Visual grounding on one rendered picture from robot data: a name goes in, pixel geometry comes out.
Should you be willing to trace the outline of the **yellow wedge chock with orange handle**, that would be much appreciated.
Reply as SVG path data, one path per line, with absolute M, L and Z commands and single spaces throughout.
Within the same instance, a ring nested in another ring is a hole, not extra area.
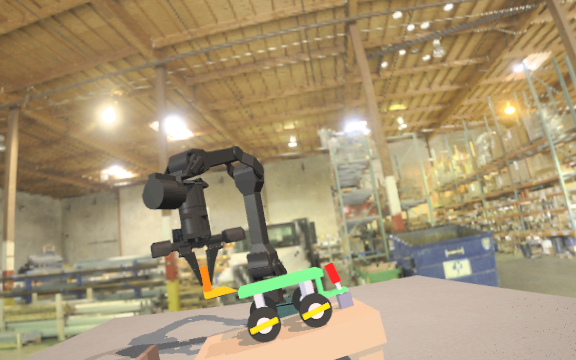
M 203 293 L 206 299 L 214 299 L 217 297 L 221 297 L 230 293 L 238 292 L 229 288 L 219 287 L 215 289 L 211 289 L 211 283 L 209 279 L 208 267 L 202 266 L 199 267 L 200 273 L 203 280 Z

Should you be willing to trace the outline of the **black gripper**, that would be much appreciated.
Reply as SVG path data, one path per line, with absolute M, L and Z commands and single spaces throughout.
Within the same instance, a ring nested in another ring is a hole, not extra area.
M 179 252 L 179 258 L 184 257 L 188 265 L 191 267 L 198 282 L 203 286 L 203 280 L 198 266 L 195 252 L 192 248 L 201 246 L 207 247 L 205 254 L 208 263 L 208 273 L 210 283 L 213 283 L 214 277 L 214 264 L 218 254 L 218 250 L 223 248 L 221 243 L 236 242 L 245 240 L 245 232 L 241 227 L 231 228 L 222 231 L 220 234 L 211 234 L 210 223 L 208 219 L 207 208 L 205 206 L 192 207 L 188 209 L 179 210 L 181 229 L 183 235 L 182 242 L 173 242 L 171 240 L 164 240 L 152 243 L 151 254 L 152 258 L 169 256 L 170 252 Z M 208 238 L 202 240 L 201 238 Z M 195 240 L 196 242 L 188 243 Z

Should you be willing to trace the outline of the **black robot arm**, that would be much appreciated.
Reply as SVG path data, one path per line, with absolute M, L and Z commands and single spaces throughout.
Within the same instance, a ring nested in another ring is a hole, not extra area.
M 243 164 L 234 167 L 231 163 Z M 252 155 L 240 147 L 205 151 L 191 148 L 169 157 L 164 172 L 148 175 L 149 181 L 143 189 L 144 205 L 149 209 L 188 209 L 205 206 L 203 189 L 209 184 L 201 178 L 186 180 L 203 174 L 211 167 L 226 165 L 227 174 L 234 180 L 236 188 L 244 198 L 251 249 L 246 254 L 248 269 L 253 282 L 263 277 L 284 276 L 287 270 L 278 258 L 277 251 L 270 245 L 261 199 L 264 184 L 264 169 Z M 275 278 L 276 278 L 275 277 Z

